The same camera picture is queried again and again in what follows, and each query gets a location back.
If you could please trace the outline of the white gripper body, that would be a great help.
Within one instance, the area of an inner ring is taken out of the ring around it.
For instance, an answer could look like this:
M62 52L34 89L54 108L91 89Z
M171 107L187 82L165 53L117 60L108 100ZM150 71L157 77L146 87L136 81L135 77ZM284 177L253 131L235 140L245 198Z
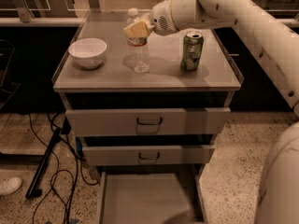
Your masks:
M154 6L149 19L157 35L171 35L178 31L172 18L172 0L164 0Z

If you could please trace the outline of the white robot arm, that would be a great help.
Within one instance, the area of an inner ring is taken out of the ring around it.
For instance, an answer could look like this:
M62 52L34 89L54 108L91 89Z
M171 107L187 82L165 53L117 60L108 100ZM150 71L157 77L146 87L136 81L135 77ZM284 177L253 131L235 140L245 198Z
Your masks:
M289 106L299 107L299 34L252 0L165 0L125 26L128 37L189 28L232 27ZM299 224L299 122L272 145L258 191L254 224Z

